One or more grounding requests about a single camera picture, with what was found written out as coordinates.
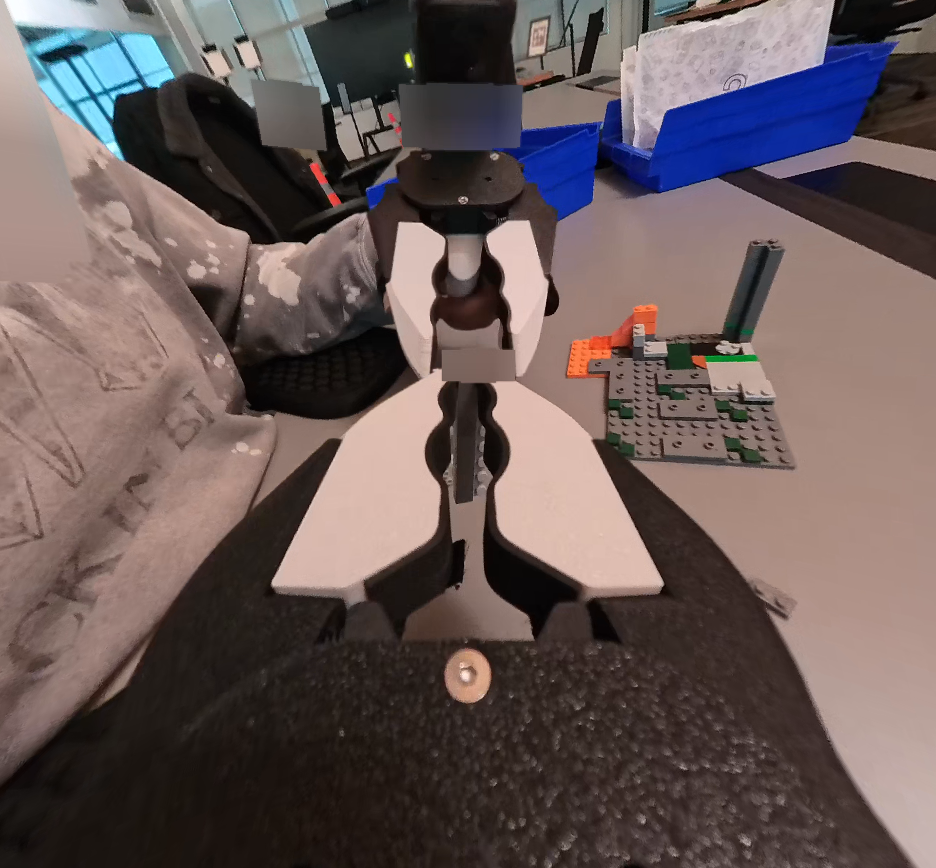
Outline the black wall screen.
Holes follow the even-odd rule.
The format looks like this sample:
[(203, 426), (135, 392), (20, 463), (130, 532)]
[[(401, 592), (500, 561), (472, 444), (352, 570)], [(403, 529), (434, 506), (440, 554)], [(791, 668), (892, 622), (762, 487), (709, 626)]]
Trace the black wall screen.
[(415, 80), (409, 0), (351, 0), (303, 30), (333, 105), (388, 100)]

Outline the blue plastic bin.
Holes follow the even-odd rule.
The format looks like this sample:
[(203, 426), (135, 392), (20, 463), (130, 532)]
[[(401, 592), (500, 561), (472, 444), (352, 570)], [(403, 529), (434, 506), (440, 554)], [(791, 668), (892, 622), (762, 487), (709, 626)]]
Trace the blue plastic bin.
[(622, 102), (605, 110), (599, 160), (664, 193), (849, 140), (896, 43), (832, 45), (822, 65), (666, 112), (653, 149), (623, 140)]
[(582, 123), (522, 132), (518, 122), (459, 124), (436, 118), (406, 140), (422, 149), (401, 161), (396, 178), (368, 188), (368, 209), (392, 192), (435, 230), (481, 233), (507, 220), (531, 185), (557, 219), (591, 203), (599, 125)]

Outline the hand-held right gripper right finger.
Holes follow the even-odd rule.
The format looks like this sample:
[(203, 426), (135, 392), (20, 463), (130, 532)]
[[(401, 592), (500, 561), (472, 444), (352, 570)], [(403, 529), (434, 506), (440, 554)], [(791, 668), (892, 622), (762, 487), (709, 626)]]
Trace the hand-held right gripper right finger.
[(663, 578), (589, 433), (521, 383), (483, 387), (490, 588), (532, 634), (560, 604), (654, 597)]

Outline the grey splattered hoodie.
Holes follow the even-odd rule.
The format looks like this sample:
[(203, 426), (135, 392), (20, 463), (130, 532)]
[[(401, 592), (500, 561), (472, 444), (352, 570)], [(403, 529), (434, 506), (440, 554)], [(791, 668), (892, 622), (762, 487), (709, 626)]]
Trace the grey splattered hoodie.
[(153, 635), (275, 446), (231, 353), (248, 235), (45, 107), (90, 261), (2, 283), (2, 783)]

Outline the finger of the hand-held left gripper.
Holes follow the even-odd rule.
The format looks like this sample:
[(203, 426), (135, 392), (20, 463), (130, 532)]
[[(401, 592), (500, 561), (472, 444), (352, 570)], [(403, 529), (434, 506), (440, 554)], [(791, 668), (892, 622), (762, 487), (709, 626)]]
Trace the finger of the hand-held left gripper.
[(501, 273), (516, 376), (525, 375), (542, 333), (548, 282), (528, 220), (509, 219), (487, 235), (486, 252)]
[(434, 275), (446, 250), (445, 238), (426, 224), (402, 221), (397, 226), (387, 294), (404, 355), (419, 379), (431, 372), (431, 313), (438, 297)]

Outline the partly built grey lego model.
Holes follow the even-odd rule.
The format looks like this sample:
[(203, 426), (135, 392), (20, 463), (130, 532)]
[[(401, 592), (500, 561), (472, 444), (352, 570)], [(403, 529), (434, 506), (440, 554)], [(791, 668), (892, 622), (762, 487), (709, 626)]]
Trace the partly built grey lego model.
[(634, 461), (792, 470), (777, 393), (755, 351), (756, 324), (784, 247), (745, 253), (722, 329), (661, 336), (658, 307), (638, 305), (612, 334), (574, 340), (566, 376), (605, 382), (604, 438)]

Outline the black jacket on chair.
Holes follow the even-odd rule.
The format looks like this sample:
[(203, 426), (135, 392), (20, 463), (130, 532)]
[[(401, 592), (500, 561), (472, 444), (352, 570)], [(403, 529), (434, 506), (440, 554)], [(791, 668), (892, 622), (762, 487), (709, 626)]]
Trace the black jacket on chair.
[(111, 125), (123, 160), (256, 244), (310, 241), (367, 210), (365, 198), (334, 207), (310, 162), (264, 146), (251, 106), (210, 77), (123, 93)]

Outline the white printed paper bag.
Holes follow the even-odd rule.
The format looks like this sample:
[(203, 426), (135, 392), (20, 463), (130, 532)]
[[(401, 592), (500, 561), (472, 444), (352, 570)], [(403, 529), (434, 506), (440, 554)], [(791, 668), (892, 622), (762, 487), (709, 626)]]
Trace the white printed paper bag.
[(621, 120), (623, 142), (635, 145), (637, 132), (635, 114), (635, 92), (637, 84), (638, 46), (632, 45), (624, 50), (621, 63)]
[(635, 147), (652, 149), (671, 109), (820, 65), (836, 0), (769, 0), (638, 40)]

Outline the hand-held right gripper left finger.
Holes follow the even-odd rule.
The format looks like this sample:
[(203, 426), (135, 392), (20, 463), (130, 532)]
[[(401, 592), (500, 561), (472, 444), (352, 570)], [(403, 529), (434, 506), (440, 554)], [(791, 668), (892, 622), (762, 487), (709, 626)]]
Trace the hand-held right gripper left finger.
[(467, 542), (445, 479), (459, 390), (420, 380), (348, 429), (274, 573), (276, 595), (380, 610), (401, 638), (463, 582)]

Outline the person's left forearm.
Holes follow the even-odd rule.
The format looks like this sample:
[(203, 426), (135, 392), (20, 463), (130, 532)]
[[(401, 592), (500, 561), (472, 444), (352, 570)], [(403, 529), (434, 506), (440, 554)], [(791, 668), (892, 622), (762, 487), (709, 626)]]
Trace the person's left forearm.
[(392, 324), (364, 214), (307, 243), (251, 244), (232, 353), (244, 366), (305, 356)]

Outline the grey lego wall section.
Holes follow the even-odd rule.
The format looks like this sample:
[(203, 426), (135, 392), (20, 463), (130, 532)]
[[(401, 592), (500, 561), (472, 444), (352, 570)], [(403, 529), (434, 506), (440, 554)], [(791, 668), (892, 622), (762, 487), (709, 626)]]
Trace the grey lego wall section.
[(450, 383), (454, 399), (454, 421), (450, 428), (451, 490), (456, 504), (469, 504), (484, 491), (487, 469), (484, 462), (485, 430), (482, 425), (481, 394), (475, 383)]

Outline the small grey lego plate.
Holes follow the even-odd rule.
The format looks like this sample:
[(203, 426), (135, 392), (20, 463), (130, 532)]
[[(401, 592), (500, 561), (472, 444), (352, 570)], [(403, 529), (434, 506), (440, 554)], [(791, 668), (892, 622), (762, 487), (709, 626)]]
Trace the small grey lego plate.
[(750, 578), (748, 584), (757, 598), (770, 612), (783, 620), (789, 620), (791, 618), (798, 604), (792, 596), (758, 578)]

